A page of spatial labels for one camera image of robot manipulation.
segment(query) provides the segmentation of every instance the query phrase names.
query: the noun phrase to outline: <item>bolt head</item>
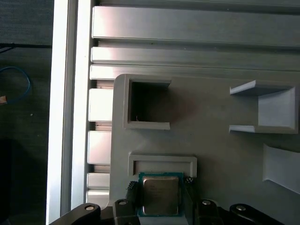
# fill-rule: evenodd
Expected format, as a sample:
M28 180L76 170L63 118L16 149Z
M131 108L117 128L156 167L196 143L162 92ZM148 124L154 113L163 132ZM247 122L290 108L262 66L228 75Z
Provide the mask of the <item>bolt head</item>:
M126 205L126 204L127 202L125 200L119 202L119 205Z
M203 205L210 205L211 203L210 203L210 201L204 200L204 201L202 202L202 204L203 204Z
M91 205L85 208L85 210L93 210L93 209L94 209L94 206L91 206Z
M238 205L236 207L236 209L239 210L239 211L245 211L246 210L246 208L244 206L242 206L242 205Z

